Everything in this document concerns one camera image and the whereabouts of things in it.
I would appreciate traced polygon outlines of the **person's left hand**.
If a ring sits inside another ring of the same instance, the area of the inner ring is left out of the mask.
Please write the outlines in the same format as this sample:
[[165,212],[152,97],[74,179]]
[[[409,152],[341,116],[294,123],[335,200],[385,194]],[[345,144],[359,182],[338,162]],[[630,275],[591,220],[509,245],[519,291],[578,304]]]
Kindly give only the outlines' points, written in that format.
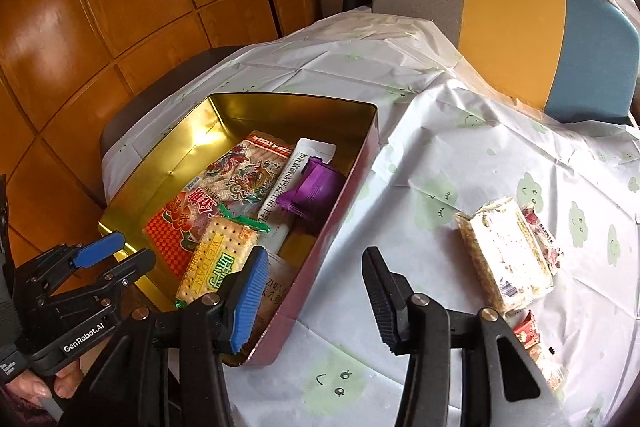
[[6,387],[17,397],[32,403],[35,407],[41,407],[40,400],[51,398],[52,392],[62,399],[70,399],[83,378],[84,372],[81,370],[80,362],[76,360],[56,373],[53,389],[31,371],[21,373]]

